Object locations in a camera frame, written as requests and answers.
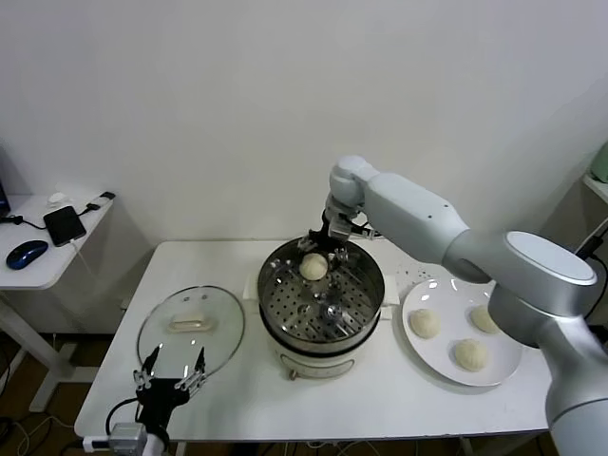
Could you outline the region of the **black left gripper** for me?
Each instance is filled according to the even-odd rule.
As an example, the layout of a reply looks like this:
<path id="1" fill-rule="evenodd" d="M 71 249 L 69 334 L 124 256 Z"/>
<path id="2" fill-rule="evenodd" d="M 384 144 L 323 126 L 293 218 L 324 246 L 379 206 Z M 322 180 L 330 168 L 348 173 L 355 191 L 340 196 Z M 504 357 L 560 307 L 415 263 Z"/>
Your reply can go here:
<path id="1" fill-rule="evenodd" d="M 196 394 L 206 381 L 205 348 L 201 347 L 196 362 L 180 379 L 153 378 L 153 368 L 161 348 L 157 346 L 133 371 L 136 396 L 142 406 L 137 421 L 147 430 L 166 430 L 175 408 L 184 404 L 184 393 Z"/>

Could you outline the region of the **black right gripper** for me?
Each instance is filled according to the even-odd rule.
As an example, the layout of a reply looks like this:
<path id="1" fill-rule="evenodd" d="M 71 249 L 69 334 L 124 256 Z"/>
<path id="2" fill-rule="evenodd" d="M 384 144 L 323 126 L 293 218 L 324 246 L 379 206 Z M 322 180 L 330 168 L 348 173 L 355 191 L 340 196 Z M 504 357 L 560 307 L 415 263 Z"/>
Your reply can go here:
<path id="1" fill-rule="evenodd" d="M 324 210 L 321 216 L 321 228 L 310 230 L 297 242 L 297 249 L 304 253 L 312 251 L 329 251 L 327 260 L 330 267 L 346 266 L 349 263 L 349 251 L 343 247 L 350 238 L 349 224 L 339 215 Z"/>

